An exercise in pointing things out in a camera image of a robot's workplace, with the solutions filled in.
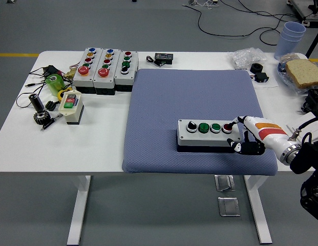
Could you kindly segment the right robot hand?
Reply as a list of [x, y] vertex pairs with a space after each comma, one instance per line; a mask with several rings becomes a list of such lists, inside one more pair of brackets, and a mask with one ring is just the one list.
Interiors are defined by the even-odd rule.
[[287, 157], [294, 151], [300, 149], [300, 144], [290, 140], [287, 133], [270, 120], [253, 116], [238, 116], [229, 126], [237, 123], [244, 125], [244, 141], [237, 142], [227, 139], [229, 146], [242, 155], [262, 155], [266, 149], [272, 149], [276, 157], [286, 161]]

